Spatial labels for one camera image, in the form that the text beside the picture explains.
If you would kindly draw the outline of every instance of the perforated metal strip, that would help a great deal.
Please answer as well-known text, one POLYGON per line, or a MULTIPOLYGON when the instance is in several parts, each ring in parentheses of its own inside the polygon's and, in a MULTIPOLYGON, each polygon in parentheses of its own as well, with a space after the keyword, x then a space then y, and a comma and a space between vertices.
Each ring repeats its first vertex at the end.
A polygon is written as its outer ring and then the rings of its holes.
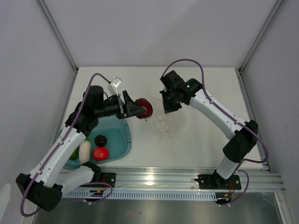
MULTIPOLYGON (((94 192, 87 189, 76 189, 63 196, 63 198, 88 198, 100 199, 99 196, 92 196, 94 192)), ((173 192, 173 191, 130 191, 114 190, 109 199, 134 199, 134 200, 175 200, 175 201, 216 201, 213 192, 173 192)))

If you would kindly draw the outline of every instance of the white radish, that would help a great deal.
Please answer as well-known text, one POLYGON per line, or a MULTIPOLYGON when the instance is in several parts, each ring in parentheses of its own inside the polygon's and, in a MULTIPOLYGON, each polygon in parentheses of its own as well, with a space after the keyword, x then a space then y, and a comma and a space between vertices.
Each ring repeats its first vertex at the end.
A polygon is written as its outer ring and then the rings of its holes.
POLYGON ((92 145, 89 141, 84 141, 79 146, 79 161, 81 164, 88 162, 92 145))

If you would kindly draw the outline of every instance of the transparent plastic bag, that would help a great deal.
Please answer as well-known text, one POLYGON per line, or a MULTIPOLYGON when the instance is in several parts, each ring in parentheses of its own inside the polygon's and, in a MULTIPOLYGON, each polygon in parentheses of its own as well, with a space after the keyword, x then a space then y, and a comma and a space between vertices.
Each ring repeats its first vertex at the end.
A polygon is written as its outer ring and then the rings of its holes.
POLYGON ((153 122, 155 127, 166 135, 179 132, 186 125, 186 115, 183 110, 165 114, 162 99, 150 96, 153 107, 153 122))

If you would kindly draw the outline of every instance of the gray floor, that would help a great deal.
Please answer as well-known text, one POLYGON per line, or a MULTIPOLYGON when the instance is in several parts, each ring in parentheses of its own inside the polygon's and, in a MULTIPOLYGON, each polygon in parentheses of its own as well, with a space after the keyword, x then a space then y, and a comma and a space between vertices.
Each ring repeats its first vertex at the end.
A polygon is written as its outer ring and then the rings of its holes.
POLYGON ((40 212, 35 224, 281 224, 273 194, 246 194, 231 207, 214 202, 105 200, 40 212))

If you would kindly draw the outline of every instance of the robotic arm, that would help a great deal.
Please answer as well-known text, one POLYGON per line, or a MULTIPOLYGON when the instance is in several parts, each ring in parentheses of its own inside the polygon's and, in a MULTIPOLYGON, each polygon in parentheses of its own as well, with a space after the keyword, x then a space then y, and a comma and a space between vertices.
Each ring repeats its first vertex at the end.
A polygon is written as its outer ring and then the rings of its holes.
MULTIPOLYGON (((119 78, 115 80, 118 84, 121 82, 119 78)), ((123 102, 120 94, 117 94, 117 86, 114 88, 111 86, 110 84, 109 90, 115 94, 105 100, 103 88, 91 86, 74 126, 71 127, 71 124, 76 119, 81 102, 68 117, 60 136, 42 161, 28 175, 19 174, 16 183, 23 195, 28 191, 26 199, 45 211, 51 211, 59 204, 64 193, 85 183, 100 181, 100 167, 90 162, 84 163, 77 170, 63 175, 62 178, 57 177, 73 151, 98 125, 99 118, 115 115, 119 119, 124 119, 146 113, 145 109, 130 98, 127 91, 122 92, 123 102)))
MULTIPOLYGON (((228 144, 223 148, 224 157, 219 167, 213 173, 212 179, 214 184, 210 184, 211 189, 224 188, 242 159, 256 145, 256 138, 213 105, 207 99, 202 84, 196 79, 192 78, 185 82, 175 71, 171 71, 161 77, 160 80, 165 86, 165 89, 160 91, 165 113, 177 111, 182 107, 181 103, 190 105, 207 116, 229 139, 228 144)), ((238 123, 241 122, 254 133, 257 133, 258 125, 255 121, 246 122, 238 118, 217 102, 208 91, 206 92, 216 104, 221 106, 226 113, 233 116, 238 123)))

